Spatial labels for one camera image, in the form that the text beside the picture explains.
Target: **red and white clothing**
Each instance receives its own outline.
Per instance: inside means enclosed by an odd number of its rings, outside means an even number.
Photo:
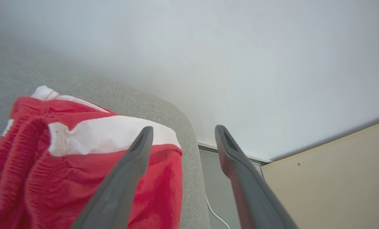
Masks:
[[[182,151],[175,132],[45,86],[16,100],[0,139],[0,228],[69,228],[145,126],[153,127],[153,147],[128,228],[178,228]]]

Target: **white cable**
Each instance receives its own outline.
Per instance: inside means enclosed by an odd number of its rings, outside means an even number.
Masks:
[[[208,200],[208,197],[206,197],[206,201],[208,202],[208,208],[209,210],[212,212],[212,214],[220,221],[222,221],[222,223],[224,223],[226,226],[227,226],[227,229],[230,229],[229,225],[222,219],[220,218],[213,210],[212,210],[212,207],[211,205],[209,204],[209,200]]]

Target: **beige wooden board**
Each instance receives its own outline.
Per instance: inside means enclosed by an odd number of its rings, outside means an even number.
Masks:
[[[379,229],[379,124],[261,168],[300,229]]]

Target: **gray floor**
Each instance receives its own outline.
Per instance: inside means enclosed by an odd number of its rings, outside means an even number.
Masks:
[[[204,173],[206,195],[214,212],[230,226],[230,229],[240,229],[236,202],[229,178],[220,168],[217,153],[200,149],[202,170]],[[260,170],[260,165],[252,162]],[[226,226],[209,211],[211,229],[226,229]]]

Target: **baseboard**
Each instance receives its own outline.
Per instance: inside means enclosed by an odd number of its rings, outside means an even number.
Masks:
[[[211,148],[211,149],[217,149],[216,143],[207,142],[207,141],[204,141],[204,140],[201,140],[201,139],[196,139],[196,140],[198,142],[198,145],[201,145],[201,146],[204,146],[204,147],[207,147],[207,148]],[[266,162],[266,163],[273,162],[273,160],[271,160],[271,159],[255,155],[252,152],[249,152],[247,150],[243,150],[243,152],[246,155],[246,157],[248,157],[250,159],[257,160],[257,161],[262,161],[262,162]]]

